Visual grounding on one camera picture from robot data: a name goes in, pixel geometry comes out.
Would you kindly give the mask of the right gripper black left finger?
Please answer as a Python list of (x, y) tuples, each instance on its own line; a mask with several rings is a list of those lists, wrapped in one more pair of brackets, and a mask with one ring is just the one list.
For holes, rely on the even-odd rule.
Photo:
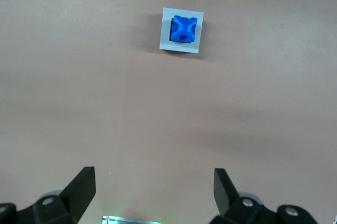
[(84, 167), (58, 195), (47, 195), (17, 210), (1, 203), (1, 223), (78, 223), (96, 193), (95, 168)]

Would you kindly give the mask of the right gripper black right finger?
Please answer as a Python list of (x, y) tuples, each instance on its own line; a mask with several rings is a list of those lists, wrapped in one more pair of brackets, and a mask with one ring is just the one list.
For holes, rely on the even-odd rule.
[(219, 215), (210, 223), (317, 223), (299, 206), (281, 205), (272, 211), (258, 196), (238, 192), (223, 168), (214, 169), (213, 195)]

